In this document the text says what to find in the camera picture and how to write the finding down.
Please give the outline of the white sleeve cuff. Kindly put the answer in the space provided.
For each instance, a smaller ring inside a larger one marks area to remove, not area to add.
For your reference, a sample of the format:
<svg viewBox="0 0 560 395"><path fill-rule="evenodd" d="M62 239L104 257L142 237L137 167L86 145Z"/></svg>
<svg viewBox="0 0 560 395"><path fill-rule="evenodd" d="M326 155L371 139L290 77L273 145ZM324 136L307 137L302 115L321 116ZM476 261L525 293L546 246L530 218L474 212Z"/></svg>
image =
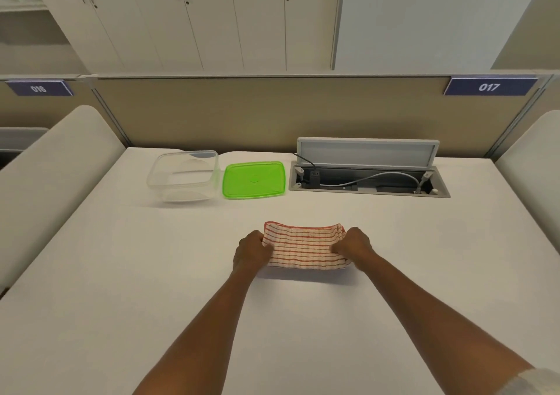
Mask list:
<svg viewBox="0 0 560 395"><path fill-rule="evenodd" d="M560 395L560 373L549 369L523 371L496 395Z"/></svg>

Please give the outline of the person's left hand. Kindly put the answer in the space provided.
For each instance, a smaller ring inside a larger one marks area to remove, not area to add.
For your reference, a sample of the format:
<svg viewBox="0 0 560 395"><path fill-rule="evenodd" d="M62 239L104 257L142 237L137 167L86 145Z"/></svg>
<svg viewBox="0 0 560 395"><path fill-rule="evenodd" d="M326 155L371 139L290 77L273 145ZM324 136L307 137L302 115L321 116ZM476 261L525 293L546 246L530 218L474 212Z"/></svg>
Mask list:
<svg viewBox="0 0 560 395"><path fill-rule="evenodd" d="M257 274L270 259L258 258L258 231L254 230L239 241L233 259L233 271L245 270Z"/></svg>

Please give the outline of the white side partition panel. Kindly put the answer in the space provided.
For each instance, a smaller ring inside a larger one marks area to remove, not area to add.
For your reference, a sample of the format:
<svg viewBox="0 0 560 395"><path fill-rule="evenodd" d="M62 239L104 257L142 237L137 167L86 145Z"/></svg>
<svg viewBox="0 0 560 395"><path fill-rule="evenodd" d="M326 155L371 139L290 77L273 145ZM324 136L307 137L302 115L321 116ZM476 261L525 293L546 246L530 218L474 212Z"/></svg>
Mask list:
<svg viewBox="0 0 560 395"><path fill-rule="evenodd" d="M125 150L102 115L82 105L0 170L0 293L24 273Z"/></svg>
<svg viewBox="0 0 560 395"><path fill-rule="evenodd" d="M542 115L495 165L560 254L560 110Z"/></svg>

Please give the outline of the beige desk partition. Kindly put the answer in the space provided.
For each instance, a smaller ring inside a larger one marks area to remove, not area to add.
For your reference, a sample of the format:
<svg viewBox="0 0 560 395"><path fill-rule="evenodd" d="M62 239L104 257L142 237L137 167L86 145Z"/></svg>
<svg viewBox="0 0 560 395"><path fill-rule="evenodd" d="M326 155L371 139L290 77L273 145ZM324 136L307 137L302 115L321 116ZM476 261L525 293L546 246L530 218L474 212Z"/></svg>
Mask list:
<svg viewBox="0 0 560 395"><path fill-rule="evenodd" d="M18 96L0 80L0 127L51 128L94 107L126 146L294 152L298 137L435 139L438 155L498 158L560 109L560 72L523 96L447 96L450 77L95 78L72 96Z"/></svg>

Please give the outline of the person's right hand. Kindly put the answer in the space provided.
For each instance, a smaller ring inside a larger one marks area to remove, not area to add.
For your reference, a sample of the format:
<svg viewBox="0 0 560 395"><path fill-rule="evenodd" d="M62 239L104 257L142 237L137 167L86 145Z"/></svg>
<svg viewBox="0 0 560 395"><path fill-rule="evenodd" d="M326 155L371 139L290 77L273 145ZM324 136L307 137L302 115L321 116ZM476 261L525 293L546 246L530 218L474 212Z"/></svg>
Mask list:
<svg viewBox="0 0 560 395"><path fill-rule="evenodd" d="M351 234L351 261L360 271L367 273L377 253L374 251L368 236L358 227L352 227L346 231Z"/></svg>

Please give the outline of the person's left forearm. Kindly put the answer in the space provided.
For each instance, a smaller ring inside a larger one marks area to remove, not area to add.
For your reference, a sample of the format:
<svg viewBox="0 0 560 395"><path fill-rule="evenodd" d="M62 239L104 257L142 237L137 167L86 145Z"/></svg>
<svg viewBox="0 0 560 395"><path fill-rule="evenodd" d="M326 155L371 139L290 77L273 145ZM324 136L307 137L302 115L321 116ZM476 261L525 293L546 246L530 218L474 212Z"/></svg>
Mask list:
<svg viewBox="0 0 560 395"><path fill-rule="evenodd" d="M221 395L248 290L266 257L240 258L228 279L137 386L133 395Z"/></svg>

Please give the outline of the white cabinet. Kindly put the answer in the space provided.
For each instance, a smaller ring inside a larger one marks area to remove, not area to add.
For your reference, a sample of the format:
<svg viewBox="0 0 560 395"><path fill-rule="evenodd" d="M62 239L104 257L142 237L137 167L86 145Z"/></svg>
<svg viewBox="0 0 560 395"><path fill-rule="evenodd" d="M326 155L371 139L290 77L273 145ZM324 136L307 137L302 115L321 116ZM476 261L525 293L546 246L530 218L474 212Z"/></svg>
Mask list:
<svg viewBox="0 0 560 395"><path fill-rule="evenodd" d="M42 0L92 73L324 73L342 0Z"/></svg>

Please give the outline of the person's right forearm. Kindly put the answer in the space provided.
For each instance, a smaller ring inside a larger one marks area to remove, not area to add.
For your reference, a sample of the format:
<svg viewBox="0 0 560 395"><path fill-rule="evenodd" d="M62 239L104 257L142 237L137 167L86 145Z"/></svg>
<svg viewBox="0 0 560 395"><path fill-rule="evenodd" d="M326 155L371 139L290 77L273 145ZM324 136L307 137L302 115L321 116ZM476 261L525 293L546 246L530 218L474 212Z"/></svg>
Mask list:
<svg viewBox="0 0 560 395"><path fill-rule="evenodd" d="M445 395L495 395L535 368L372 249L344 256L374 284Z"/></svg>

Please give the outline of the green plastic lid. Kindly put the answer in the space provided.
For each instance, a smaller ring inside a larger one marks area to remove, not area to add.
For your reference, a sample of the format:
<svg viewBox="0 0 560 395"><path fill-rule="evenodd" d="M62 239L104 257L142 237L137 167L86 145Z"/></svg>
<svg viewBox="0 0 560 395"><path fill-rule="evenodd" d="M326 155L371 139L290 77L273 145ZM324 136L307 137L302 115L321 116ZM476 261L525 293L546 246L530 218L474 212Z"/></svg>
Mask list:
<svg viewBox="0 0 560 395"><path fill-rule="evenodd" d="M284 195L286 173L282 162L245 162L228 165L223 173L222 195L249 200Z"/></svg>

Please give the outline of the red striped white cloth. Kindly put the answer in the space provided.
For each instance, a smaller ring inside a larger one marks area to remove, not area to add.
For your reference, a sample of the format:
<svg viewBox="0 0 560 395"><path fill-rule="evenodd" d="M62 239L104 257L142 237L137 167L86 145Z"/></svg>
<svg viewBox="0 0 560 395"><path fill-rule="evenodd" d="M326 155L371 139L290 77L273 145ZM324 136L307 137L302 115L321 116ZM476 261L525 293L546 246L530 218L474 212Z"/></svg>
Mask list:
<svg viewBox="0 0 560 395"><path fill-rule="evenodd" d="M339 223L311 228L268 221L264 224L262 243L274 250L267 266L306 271L344 270L352 262L333 253L331 247L345 235L346 230Z"/></svg>

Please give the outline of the clear plastic container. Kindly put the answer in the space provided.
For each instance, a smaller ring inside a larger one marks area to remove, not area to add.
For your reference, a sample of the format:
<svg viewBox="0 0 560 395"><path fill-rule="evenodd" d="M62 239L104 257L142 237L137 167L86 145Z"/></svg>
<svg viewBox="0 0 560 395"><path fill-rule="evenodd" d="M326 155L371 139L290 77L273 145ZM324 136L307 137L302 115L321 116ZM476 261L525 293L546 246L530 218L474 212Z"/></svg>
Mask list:
<svg viewBox="0 0 560 395"><path fill-rule="evenodd" d="M219 156L216 151L180 151L159 156L146 184L167 203L209 200L218 191Z"/></svg>

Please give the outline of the blue desk number sign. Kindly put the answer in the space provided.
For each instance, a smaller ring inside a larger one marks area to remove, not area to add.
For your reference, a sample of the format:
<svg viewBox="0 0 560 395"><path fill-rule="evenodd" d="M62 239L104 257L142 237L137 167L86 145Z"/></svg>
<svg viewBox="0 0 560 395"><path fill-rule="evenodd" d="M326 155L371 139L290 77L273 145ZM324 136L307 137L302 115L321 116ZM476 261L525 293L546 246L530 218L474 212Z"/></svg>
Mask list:
<svg viewBox="0 0 560 395"><path fill-rule="evenodd" d="M65 80L7 80L6 85L20 97L74 96Z"/></svg>
<svg viewBox="0 0 560 395"><path fill-rule="evenodd" d="M538 81L534 76L452 77L444 96L525 96Z"/></svg>

